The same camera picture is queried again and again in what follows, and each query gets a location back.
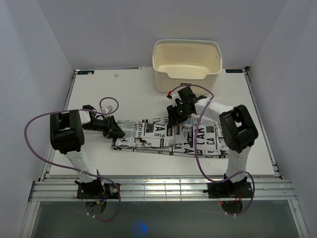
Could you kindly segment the newspaper print trousers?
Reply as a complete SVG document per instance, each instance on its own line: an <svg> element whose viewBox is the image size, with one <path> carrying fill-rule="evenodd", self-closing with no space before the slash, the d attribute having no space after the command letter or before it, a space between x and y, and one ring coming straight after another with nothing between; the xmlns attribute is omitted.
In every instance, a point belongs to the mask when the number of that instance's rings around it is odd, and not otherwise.
<svg viewBox="0 0 317 238"><path fill-rule="evenodd" d="M125 133L123 138L112 141L112 149L154 153L171 156L195 157L194 136L198 116L190 116L179 125L169 127L168 117L119 120ZM227 158L229 149L222 137L221 126L212 119L202 119L197 134L200 158Z"/></svg>

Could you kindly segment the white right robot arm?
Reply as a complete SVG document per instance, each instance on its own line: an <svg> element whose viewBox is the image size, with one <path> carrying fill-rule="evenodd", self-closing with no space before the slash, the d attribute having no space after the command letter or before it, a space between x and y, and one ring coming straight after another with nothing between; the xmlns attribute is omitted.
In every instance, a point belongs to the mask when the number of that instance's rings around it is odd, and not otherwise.
<svg viewBox="0 0 317 238"><path fill-rule="evenodd" d="M243 190L252 191L247 182L250 174L246 171L251 147L259 133L253 119L244 105L235 107L217 103L214 95L197 96L191 84L177 86L168 92L172 105L167 107L169 126L176 126L195 114L206 116L221 126L222 137L229 149L228 165L222 180L209 179L205 191L210 198L235 197Z"/></svg>

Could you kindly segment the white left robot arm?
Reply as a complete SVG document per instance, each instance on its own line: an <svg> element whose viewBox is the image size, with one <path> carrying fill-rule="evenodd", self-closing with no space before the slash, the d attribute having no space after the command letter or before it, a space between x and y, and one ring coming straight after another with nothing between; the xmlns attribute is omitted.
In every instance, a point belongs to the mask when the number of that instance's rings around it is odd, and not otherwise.
<svg viewBox="0 0 317 238"><path fill-rule="evenodd" d="M100 131L109 139L123 138L125 133L116 123L114 116L105 116L111 112L110 106L101 115L91 105L84 105L82 110L71 110L50 115L50 142L54 150L63 154L78 169L77 174L80 191L92 198L100 198L105 194L105 186L100 173L87 157L83 149L85 143L84 130Z"/></svg>

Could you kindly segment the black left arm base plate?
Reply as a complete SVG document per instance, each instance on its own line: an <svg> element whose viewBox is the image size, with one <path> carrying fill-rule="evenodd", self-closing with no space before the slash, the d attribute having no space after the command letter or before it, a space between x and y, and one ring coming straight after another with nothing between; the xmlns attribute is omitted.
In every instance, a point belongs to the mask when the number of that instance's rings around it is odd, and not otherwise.
<svg viewBox="0 0 317 238"><path fill-rule="evenodd" d="M112 183L82 183L78 185L77 199L118 199L119 189Z"/></svg>

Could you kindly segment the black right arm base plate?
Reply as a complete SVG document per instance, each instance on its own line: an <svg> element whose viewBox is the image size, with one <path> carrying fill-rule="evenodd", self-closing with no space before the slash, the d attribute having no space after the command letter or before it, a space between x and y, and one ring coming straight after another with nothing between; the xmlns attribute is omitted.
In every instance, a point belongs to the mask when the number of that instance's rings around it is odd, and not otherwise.
<svg viewBox="0 0 317 238"><path fill-rule="evenodd" d="M251 198L253 189L250 182L238 183L208 183L207 189L209 198Z"/></svg>

